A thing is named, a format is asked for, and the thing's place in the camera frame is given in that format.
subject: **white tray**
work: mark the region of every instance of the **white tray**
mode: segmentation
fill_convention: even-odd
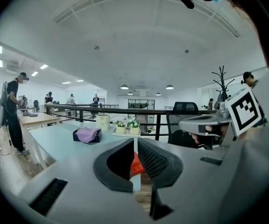
[[[139,132],[139,134],[131,134],[130,133],[130,128],[126,128],[126,133],[116,133],[116,129],[117,127],[115,127],[115,129],[112,131],[112,135],[115,135],[115,136],[123,136],[123,137],[140,137],[141,136],[141,130]]]

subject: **light blue tabletop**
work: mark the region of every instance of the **light blue tabletop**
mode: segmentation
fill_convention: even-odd
[[[85,144],[82,142],[73,141],[72,133],[78,128],[83,127],[95,128],[95,122],[65,122],[59,125],[53,125],[45,128],[30,130],[30,134],[34,141],[51,156],[54,160],[62,160],[68,155],[81,155],[82,152],[90,152],[95,147],[106,145],[110,142],[118,140],[127,140],[127,137],[113,136],[112,131],[114,126],[111,126],[108,131],[102,131],[100,143]],[[134,150],[137,151],[137,138],[134,138]],[[136,175],[131,179],[134,184],[134,190],[141,189],[141,177]]]

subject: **purple cloth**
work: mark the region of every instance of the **purple cloth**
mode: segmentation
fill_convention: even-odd
[[[78,131],[76,132],[76,135],[78,136],[78,139],[83,142],[83,143],[89,143],[90,141],[92,141],[93,139],[95,139],[95,136],[97,134],[97,132],[100,129],[97,128],[87,128],[84,127],[82,129],[78,129]]]

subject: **flower pot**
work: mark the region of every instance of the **flower pot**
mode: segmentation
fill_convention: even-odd
[[[96,116],[96,127],[102,131],[109,130],[110,128],[110,116],[107,114],[99,114]]]
[[[126,127],[117,127],[116,133],[126,133]]]
[[[140,133],[140,128],[139,127],[137,127],[137,128],[130,127],[130,133],[131,134],[139,134]]]

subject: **wooden floor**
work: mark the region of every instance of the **wooden floor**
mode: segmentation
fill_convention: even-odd
[[[18,155],[16,149],[9,145],[7,128],[0,129],[0,188],[8,189],[17,195],[21,189],[37,174],[43,171],[40,164],[31,158],[31,155]],[[26,149],[33,152],[31,142],[25,140]],[[43,150],[43,158],[46,165],[49,166],[54,163],[52,158],[48,157]],[[151,180],[147,174],[141,175],[141,191],[135,192],[134,196],[138,203],[142,205],[146,212],[150,210],[151,202]]]

